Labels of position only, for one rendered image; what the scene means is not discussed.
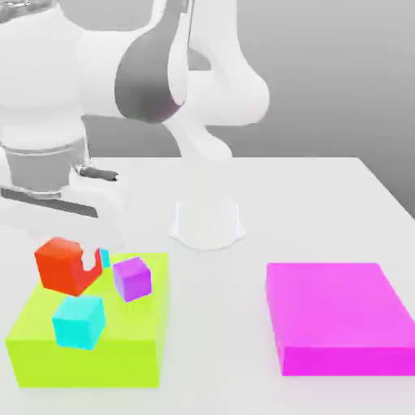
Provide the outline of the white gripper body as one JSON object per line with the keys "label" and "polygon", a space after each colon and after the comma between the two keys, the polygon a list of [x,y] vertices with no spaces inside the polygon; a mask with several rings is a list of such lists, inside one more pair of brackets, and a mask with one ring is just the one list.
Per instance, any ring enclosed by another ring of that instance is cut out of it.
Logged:
{"label": "white gripper body", "polygon": [[68,186],[60,199],[35,199],[0,185],[0,225],[117,249],[125,243],[126,205],[117,193],[96,186]]}

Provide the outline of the small red cube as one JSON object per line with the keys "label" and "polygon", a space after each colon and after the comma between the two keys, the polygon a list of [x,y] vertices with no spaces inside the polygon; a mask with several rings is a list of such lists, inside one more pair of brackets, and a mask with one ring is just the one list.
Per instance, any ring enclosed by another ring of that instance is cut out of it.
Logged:
{"label": "small red cube", "polygon": [[34,255],[43,287],[75,297],[82,294],[103,272],[99,249],[95,250],[92,269],[85,270],[80,244],[60,237],[49,239]]}

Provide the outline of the small purple cube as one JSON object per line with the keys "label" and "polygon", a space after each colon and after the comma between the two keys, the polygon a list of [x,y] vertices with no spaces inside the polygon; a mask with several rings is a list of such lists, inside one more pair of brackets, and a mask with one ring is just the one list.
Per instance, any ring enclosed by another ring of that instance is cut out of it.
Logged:
{"label": "small purple cube", "polygon": [[113,281],[124,302],[132,302],[152,293],[152,273],[138,256],[113,265]]}

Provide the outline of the large lime green box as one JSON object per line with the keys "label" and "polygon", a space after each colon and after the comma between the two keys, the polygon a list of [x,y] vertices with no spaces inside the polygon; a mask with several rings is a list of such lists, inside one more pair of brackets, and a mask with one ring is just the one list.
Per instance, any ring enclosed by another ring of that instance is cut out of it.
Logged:
{"label": "large lime green box", "polygon": [[107,268],[86,290],[101,297],[106,325],[92,351],[59,347],[52,315],[64,295],[37,285],[6,336],[20,387],[158,387],[169,311],[169,256],[142,253],[152,293],[124,302]]}

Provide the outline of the large magenta box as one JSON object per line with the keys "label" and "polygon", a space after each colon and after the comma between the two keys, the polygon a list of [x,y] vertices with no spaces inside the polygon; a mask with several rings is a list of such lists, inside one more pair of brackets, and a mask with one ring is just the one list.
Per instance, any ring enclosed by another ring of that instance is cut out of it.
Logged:
{"label": "large magenta box", "polygon": [[283,376],[414,376],[415,319],[377,263],[269,263]]}

